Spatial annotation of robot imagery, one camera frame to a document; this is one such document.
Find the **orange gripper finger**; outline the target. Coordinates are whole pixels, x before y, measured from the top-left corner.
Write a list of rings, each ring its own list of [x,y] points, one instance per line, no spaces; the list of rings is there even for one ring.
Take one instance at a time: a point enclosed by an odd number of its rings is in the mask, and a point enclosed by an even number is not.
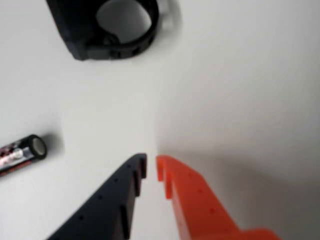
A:
[[[156,157],[157,176],[171,200],[182,240],[277,240],[268,229],[241,230],[212,192],[203,176],[181,161]]]

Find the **navy gripper finger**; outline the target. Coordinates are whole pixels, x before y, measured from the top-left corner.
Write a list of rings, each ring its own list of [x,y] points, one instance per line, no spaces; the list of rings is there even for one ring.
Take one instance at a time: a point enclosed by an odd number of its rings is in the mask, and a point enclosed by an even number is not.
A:
[[[146,176],[147,155],[131,156],[49,239],[128,240]]]

